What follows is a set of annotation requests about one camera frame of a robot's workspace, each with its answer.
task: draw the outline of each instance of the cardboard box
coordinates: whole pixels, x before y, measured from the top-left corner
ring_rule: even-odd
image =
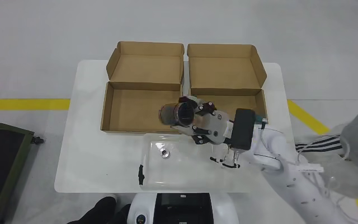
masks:
[[[118,43],[108,64],[101,130],[173,133],[161,124],[159,109],[182,95],[182,44]]]
[[[191,94],[234,120],[236,108],[267,117],[261,89],[267,74],[253,45],[189,44]]]

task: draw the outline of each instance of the white table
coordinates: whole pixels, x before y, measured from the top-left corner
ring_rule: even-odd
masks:
[[[106,64],[106,60],[84,60],[78,65],[55,179],[58,192],[143,192],[138,184],[142,135],[108,134],[100,130],[108,81]],[[185,66],[184,90],[189,86],[187,63]],[[281,68],[275,63],[264,66],[267,79],[263,89],[269,123],[284,132],[293,144]],[[261,174],[245,175],[240,171],[227,174],[225,178],[235,182],[223,185],[221,191],[250,192],[254,186],[258,190],[268,186]]]

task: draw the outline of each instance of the black and white striped cloth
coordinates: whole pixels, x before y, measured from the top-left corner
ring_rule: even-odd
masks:
[[[296,151],[301,150],[310,143],[296,143]],[[302,152],[328,152],[332,150],[342,149],[340,136],[330,136],[323,139],[318,139],[317,141],[310,144]]]

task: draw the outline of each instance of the gray floor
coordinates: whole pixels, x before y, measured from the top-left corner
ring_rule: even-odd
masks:
[[[357,100],[357,12],[357,0],[0,0],[0,98],[70,98],[79,61],[133,40],[254,44],[263,62],[281,65],[289,99]],[[345,116],[313,108],[329,127]],[[66,223],[103,196],[54,190],[66,116],[0,111],[0,122],[46,139],[31,150],[7,223]]]
[[[37,125],[45,144],[31,148],[26,165],[11,199],[6,223],[67,223],[79,219],[105,194],[63,194],[54,190],[54,180],[60,154],[67,111],[0,111],[0,117],[9,124],[23,121],[13,117],[35,118],[29,129]],[[118,209],[130,203],[134,194],[118,194]]]

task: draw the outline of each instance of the transparent container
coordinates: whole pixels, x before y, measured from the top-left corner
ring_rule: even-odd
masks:
[[[224,151],[226,144],[198,146],[191,137],[181,134],[145,134],[141,163],[145,178],[140,187],[179,192],[250,192],[260,185],[260,171],[248,162],[239,160],[241,167],[230,169],[210,160]]]

